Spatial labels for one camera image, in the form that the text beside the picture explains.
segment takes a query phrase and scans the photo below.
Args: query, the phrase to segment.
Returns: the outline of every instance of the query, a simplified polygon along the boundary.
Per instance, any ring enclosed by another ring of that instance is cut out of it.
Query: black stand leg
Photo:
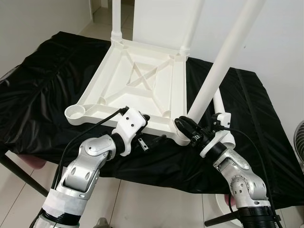
[[[35,181],[31,176],[29,176],[23,169],[21,169],[17,164],[15,164],[11,159],[6,155],[0,157],[0,163],[12,171],[15,175],[25,181],[28,185],[34,188],[36,191],[44,195],[48,195],[48,191],[43,188],[37,181]]]
[[[213,226],[213,225],[216,225],[216,224],[220,224],[220,223],[223,223],[223,222],[228,222],[228,221],[234,220],[234,219],[236,219],[237,214],[238,214],[237,212],[229,213],[229,214],[217,217],[217,218],[210,219],[210,220],[205,222],[205,226],[210,227],[210,226]]]

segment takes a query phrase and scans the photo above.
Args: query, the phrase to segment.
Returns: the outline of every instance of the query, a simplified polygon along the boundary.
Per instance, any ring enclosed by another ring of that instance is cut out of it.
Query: white tape
[[[87,200],[68,196],[59,191],[51,189],[42,206],[47,214],[59,217],[63,213],[82,215],[86,208]]]

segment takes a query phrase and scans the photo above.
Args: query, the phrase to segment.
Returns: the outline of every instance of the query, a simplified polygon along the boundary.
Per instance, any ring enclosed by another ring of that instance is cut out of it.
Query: black cloth
[[[110,42],[59,32],[0,81],[0,154],[11,150],[58,163],[67,143],[92,126],[70,125],[64,110],[79,100]],[[187,106],[191,107],[212,63],[189,58]],[[231,68],[221,86],[224,106],[232,114],[231,127],[245,132],[262,152],[276,208],[304,204],[304,176],[262,83],[254,72]],[[200,124],[211,125],[210,103]],[[99,126],[82,137],[70,151],[66,164],[88,137],[110,133]],[[257,152],[246,138],[233,133],[235,150],[263,177]],[[155,136],[145,134],[150,141]],[[173,140],[143,153],[116,156],[101,169],[101,176],[171,187],[191,193],[228,193],[224,178],[190,146]]]

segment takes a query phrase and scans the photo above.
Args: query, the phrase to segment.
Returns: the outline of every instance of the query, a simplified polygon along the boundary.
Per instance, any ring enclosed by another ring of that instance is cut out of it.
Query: white wall
[[[190,56],[213,62],[244,0],[206,0]],[[133,40],[179,49],[194,0],[137,0]],[[257,73],[292,142],[304,119],[302,0],[268,0],[233,67]]]
[[[90,21],[89,0],[0,0],[0,77],[52,35]]]

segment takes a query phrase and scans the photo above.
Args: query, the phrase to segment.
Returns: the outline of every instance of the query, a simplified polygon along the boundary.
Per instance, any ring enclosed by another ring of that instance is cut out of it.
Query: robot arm
[[[78,228],[79,220],[99,178],[99,170],[120,154],[131,151],[131,141],[146,125],[148,116],[130,108],[111,135],[82,142],[78,157],[71,162],[56,189],[51,189],[35,228]]]
[[[214,125],[218,124],[218,120],[225,119],[220,114],[216,114],[216,118]],[[200,152],[200,156],[209,160],[226,179],[244,228],[275,228],[275,217],[266,197],[265,183],[253,173],[243,157],[220,142],[225,131],[213,131],[214,136],[185,116],[175,119],[175,124],[190,139],[191,146]]]

